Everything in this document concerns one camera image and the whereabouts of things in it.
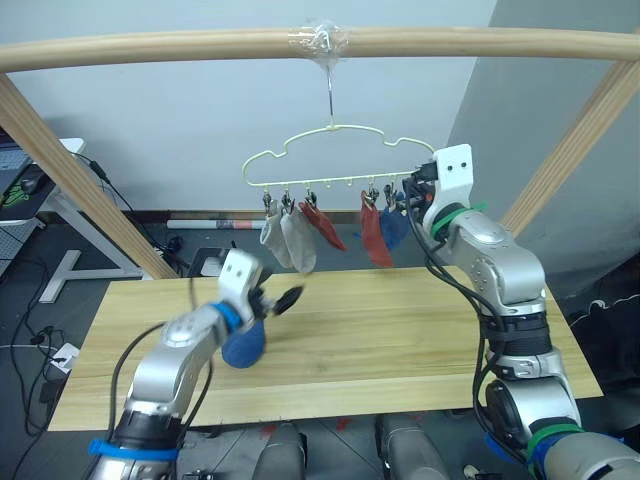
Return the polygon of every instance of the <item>clothes hanger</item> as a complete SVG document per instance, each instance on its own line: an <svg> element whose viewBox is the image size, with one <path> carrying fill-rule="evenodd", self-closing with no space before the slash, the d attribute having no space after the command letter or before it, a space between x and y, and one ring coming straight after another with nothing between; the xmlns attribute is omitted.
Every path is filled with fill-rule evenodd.
<svg viewBox="0 0 640 480"><path fill-rule="evenodd" d="M339 182L339 181L346 181L348 186L351 186L353 184L354 180L360 180L360 179L376 179L376 178L396 178L398 176L407 176L409 174L411 174L413 172L413 170L409 170L409 171L402 171L402 172L387 172L387 173L374 173L374 174L366 174L366 175L351 175L351 176L347 176L347 177L326 177L326 178L311 178L311 179L302 179L302 180L289 180L289 181L285 181L285 182L253 182L249 179L249 176L247 174L247 169L249 168L249 165L251 165L254 161L265 157L265 156L271 156L272 158L282 158L286 155L288 155L289 153L289 145L293 142L296 142L298 140L301 140L303 138L309 137L311 135L316 135L319 133L324 133L324 132L336 132L338 130L361 130L361 131L366 131L366 132L370 132L370 133L375 133L377 134L381 141L382 144L387 146L387 147L396 147L398 146L400 143L402 142L407 142L407 143L413 143L415 145L419 145L423 148L425 148L426 150L428 150L428 155L430 155L431 153L435 152L435 149L428 144L427 142L424 142L422 140L418 140L416 138L410 138L410 137L399 137L398 139L396 139L395 141L390 141L386 139L386 135L384 133L384 131L380 130L379 128L374 128L374 127L369 127L366 125L340 125L340 124L335 124L334 123L334 117L333 117L333 86L332 86L332 82L331 82L331 68L329 67L329 65L325 65L325 72L326 72L326 76L327 76L327 90L329 93L329 116L330 116L330 123L329 125L327 125L326 127L322 127L322 128L316 128L313 130L308 130L306 132L302 132L299 133L297 135L294 135L291 138L288 138L287 140L285 140L284 144L283 144L283 150L280 153L276 153L272 150L264 150L260 153L257 153L251 157L249 157L243 164L242 164L242 177L244 178L244 180L247 182L248 185L252 186L252 187L264 187L265 189L268 189L269 187L273 187L273 186L284 186L285 188L288 189L288 187L290 185L310 185L312 183L324 183L327 186L330 186L332 182Z"/></svg>

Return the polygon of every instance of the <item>green band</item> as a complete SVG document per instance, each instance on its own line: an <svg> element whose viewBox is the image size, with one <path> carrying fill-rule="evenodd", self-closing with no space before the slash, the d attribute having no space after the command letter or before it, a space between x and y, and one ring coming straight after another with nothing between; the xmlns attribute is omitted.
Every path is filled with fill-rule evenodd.
<svg viewBox="0 0 640 480"><path fill-rule="evenodd" d="M531 440L529 440L529 443L527 444L527 464L529 465L529 472L531 472L531 474L535 476L535 466L531 461L531 457L533 456L533 452L535 452L536 447L542 440L558 433L580 432L584 432L584 430L574 423L559 423L556 425L550 425L548 427L541 428L536 433L534 433L533 437L531 437Z"/></svg>
<svg viewBox="0 0 640 480"><path fill-rule="evenodd" d="M445 215L444 217L442 217L440 220L438 220L436 223L433 224L433 226L431 227L431 236L435 237L441 228L451 223L451 220L456 218L461 213L468 212L469 210L476 210L478 212L483 212L486 209L487 209L487 204L485 202L482 202L477 205L474 205L471 208L465 207L465 208L459 208L458 210L454 210L449 215Z"/></svg>

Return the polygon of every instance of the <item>gray sock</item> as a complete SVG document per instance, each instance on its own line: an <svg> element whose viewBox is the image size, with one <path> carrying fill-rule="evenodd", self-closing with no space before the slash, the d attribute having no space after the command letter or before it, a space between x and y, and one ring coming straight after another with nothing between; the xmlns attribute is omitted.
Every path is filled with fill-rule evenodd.
<svg viewBox="0 0 640 480"><path fill-rule="evenodd" d="M293 266L301 273L311 272L316 266L316 247L304 214L294 207L293 212L282 215L280 225Z"/></svg>
<svg viewBox="0 0 640 480"><path fill-rule="evenodd" d="M269 214L260 232L260 243L269 250L276 260L284 268L291 268L293 263L291 262L291 256L287 249L287 244L284 241L282 235L282 227L280 226L280 220L282 215L278 209L278 202L273 200L269 207Z"/></svg>

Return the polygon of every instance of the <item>clothespin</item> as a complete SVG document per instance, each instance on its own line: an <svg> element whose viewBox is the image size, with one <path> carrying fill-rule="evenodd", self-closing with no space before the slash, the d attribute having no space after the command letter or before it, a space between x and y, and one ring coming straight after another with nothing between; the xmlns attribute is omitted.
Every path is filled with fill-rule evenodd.
<svg viewBox="0 0 640 480"><path fill-rule="evenodd" d="M393 212L396 209L396 195L397 190L394 188L393 182L391 184L387 184L384 186L384 196L387 200L387 206L389 207L389 211Z"/></svg>
<svg viewBox="0 0 640 480"><path fill-rule="evenodd" d="M371 205L371 199L367 195L367 192L364 190L360 192L360 199L367 206L369 210L373 210L373 206Z"/></svg>
<svg viewBox="0 0 640 480"><path fill-rule="evenodd" d="M307 185L307 196L304 197L304 199L307 201L307 203L309 205L311 205L313 208L318 208L318 197L316 196L315 193L313 193L311 191L311 186Z"/></svg>
<svg viewBox="0 0 640 480"><path fill-rule="evenodd" d="M380 192L376 187L373 186L373 178L369 180L369 193L366 195L368 203L373 206L376 203L376 200L380 196Z"/></svg>
<svg viewBox="0 0 640 480"><path fill-rule="evenodd" d="M284 191L284 195L282 195L282 209L287 213L292 213L294 206L295 199L291 200L291 197L289 196L289 187L287 187Z"/></svg>
<svg viewBox="0 0 640 480"><path fill-rule="evenodd" d="M264 195L262 196L262 203L264 204L264 211L269 215L271 213L271 195L269 194L269 190L264 190Z"/></svg>

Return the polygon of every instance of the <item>hanger hook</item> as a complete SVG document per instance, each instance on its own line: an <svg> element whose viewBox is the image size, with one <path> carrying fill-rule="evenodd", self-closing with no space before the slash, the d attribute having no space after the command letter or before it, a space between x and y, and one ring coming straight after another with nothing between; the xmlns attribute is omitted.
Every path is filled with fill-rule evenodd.
<svg viewBox="0 0 640 480"><path fill-rule="evenodd" d="M327 91L329 93L329 126L333 127L335 123L333 120L333 85L331 83L331 67L326 65L325 71L327 73Z"/></svg>

